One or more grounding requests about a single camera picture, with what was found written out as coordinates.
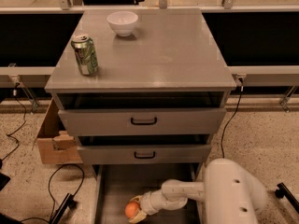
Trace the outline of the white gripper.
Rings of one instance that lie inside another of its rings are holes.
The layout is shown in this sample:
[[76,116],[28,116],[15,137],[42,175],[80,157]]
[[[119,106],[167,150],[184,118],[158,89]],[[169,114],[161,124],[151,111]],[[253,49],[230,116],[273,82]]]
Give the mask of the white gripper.
[[130,202],[140,203],[141,210],[137,210],[135,215],[129,219],[130,223],[137,224],[143,221],[147,215],[151,216],[165,209],[167,199],[160,190],[156,190],[137,195]]

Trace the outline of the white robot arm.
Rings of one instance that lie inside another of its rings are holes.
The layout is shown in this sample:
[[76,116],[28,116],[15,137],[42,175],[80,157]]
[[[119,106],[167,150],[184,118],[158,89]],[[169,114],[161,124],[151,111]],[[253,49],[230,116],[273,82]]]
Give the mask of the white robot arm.
[[216,159],[207,166],[202,182],[168,179],[160,189],[132,198],[125,215],[137,224],[161,210],[179,210],[189,200],[205,205],[207,224],[258,224],[256,214],[265,208],[267,192],[236,162]]

